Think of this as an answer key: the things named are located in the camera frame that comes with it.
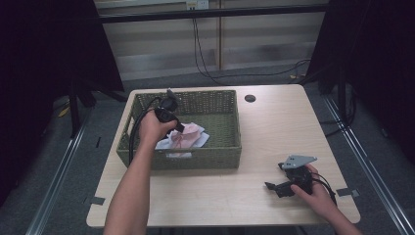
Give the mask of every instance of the wicker basket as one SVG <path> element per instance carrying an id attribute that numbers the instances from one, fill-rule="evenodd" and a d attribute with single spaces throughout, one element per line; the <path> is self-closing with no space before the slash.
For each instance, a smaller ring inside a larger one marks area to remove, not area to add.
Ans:
<path id="1" fill-rule="evenodd" d="M 210 138 L 202 148 L 155 150 L 152 169 L 238 168 L 241 158 L 241 133 L 235 90 L 177 92 L 180 98 L 175 115 L 183 123 L 193 122 L 205 129 Z M 145 109 L 155 97 L 165 93 L 137 94 L 122 131 L 116 152 L 128 166 L 129 133 L 132 117 Z M 139 139 L 136 138 L 134 151 Z M 168 158 L 167 154 L 191 153 L 191 158 Z"/>

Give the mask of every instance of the black curtain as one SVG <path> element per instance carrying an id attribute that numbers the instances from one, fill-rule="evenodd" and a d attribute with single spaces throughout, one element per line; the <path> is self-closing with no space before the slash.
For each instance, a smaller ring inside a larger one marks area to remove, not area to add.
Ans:
<path id="1" fill-rule="evenodd" d="M 97 17 L 92 0 L 1 1 L 0 205 L 35 157 L 56 98 L 75 84 L 94 104 L 85 81 L 123 90 L 103 27 L 67 21 Z"/>

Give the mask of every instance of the table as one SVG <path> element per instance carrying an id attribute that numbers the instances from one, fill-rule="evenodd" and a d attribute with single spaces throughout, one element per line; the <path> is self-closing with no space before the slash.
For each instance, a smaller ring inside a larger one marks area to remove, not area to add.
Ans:
<path id="1" fill-rule="evenodd" d="M 237 92 L 242 154 L 238 169 L 154 170 L 151 175 L 149 227 L 256 226 L 317 224 L 324 220 L 300 198 L 278 198 L 264 182 L 288 179 L 278 168 L 290 154 L 317 157 L 312 163 L 334 190 L 346 188 L 345 180 L 321 130 L 308 98 L 299 85 L 262 85 L 174 88 L 174 92 L 232 89 Z M 87 223 L 103 227 L 111 199 L 125 165 L 116 145 L 126 122 L 132 91 L 115 135 Z M 255 95 L 249 103 L 245 96 Z M 338 197 L 340 210 L 353 223 L 360 214 L 351 196 Z"/>

